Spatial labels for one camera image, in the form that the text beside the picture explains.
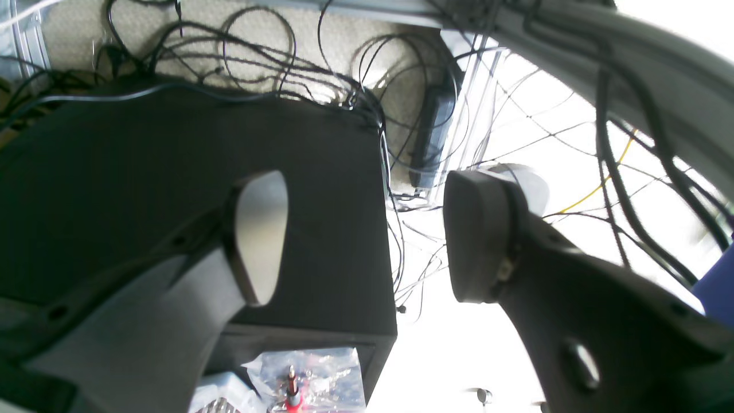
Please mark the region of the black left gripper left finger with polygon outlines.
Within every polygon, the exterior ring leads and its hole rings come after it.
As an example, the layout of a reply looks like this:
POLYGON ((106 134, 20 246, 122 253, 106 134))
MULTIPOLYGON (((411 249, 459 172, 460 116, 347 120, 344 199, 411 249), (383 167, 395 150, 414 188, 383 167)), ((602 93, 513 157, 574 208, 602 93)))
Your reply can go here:
POLYGON ((272 300, 288 210, 283 173, 247 176, 140 262, 27 322, 23 370, 42 381, 42 411, 186 411, 224 327, 272 300))

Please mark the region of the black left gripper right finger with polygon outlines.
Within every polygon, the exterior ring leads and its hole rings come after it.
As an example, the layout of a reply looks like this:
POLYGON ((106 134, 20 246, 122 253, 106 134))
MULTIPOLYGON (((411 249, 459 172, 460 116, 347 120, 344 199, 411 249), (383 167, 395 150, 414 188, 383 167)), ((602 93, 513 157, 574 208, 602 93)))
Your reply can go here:
POLYGON ((581 252, 514 181, 450 172, 443 221, 456 300, 503 308, 551 411, 732 411, 732 329, 581 252))

